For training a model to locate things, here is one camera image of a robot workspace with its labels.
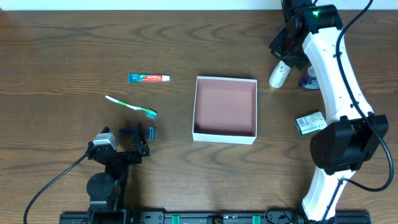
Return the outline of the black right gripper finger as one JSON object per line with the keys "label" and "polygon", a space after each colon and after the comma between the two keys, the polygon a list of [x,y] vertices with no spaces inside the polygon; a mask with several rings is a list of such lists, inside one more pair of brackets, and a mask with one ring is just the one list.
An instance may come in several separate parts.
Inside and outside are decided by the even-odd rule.
{"label": "black right gripper finger", "polygon": [[276,37],[270,44],[271,53],[283,62],[291,62],[290,52],[292,39],[288,37]]}
{"label": "black right gripper finger", "polygon": [[303,50],[289,53],[289,67],[296,67],[297,69],[302,70],[308,63],[309,59]]}

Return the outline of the white Pantene conditioner tube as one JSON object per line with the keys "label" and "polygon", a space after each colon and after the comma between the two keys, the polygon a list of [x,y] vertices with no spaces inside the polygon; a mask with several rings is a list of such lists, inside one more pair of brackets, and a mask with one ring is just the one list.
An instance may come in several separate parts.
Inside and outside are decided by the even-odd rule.
{"label": "white Pantene conditioner tube", "polygon": [[269,78],[270,86],[280,88],[285,83],[291,69],[286,63],[280,61]]}

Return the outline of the clear purple soap pump bottle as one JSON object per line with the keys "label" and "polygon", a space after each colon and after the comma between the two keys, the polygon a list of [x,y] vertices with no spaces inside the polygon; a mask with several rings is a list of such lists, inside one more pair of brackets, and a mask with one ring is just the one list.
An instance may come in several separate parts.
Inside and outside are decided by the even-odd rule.
{"label": "clear purple soap pump bottle", "polygon": [[305,75],[299,80],[298,83],[300,88],[304,90],[319,90],[320,85],[315,74],[315,70],[312,66],[309,66]]}

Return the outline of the green white soap bar box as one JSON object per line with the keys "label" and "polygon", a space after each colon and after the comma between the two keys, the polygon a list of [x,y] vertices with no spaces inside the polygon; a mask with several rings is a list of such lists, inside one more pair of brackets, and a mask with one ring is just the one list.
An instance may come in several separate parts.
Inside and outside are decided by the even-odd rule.
{"label": "green white soap bar box", "polygon": [[295,119],[295,125],[301,136],[317,133],[327,127],[320,111]]}

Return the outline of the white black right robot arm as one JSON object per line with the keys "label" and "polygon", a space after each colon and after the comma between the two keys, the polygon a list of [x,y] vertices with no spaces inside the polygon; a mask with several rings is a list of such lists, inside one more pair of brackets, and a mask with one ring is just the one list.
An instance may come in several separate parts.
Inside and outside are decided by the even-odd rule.
{"label": "white black right robot arm", "polygon": [[315,173],[294,223],[369,223],[364,212],[337,212],[346,184],[378,147],[389,124],[374,114],[356,81],[344,36],[348,26],[337,8],[309,0],[282,1],[285,26],[270,44],[282,65],[315,71],[326,112],[326,126],[310,141]]}

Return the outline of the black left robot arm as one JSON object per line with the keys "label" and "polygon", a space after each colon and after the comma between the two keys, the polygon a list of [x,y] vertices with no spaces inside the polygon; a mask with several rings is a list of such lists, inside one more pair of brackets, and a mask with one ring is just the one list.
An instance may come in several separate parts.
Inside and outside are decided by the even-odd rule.
{"label": "black left robot arm", "polygon": [[137,223],[134,212],[124,208],[123,203],[129,166],[140,164],[150,152],[141,124],[134,132],[132,145],[132,151],[118,152],[118,142],[108,127],[88,143],[87,158],[105,166],[104,172],[93,175],[86,185],[90,196],[88,224]]}

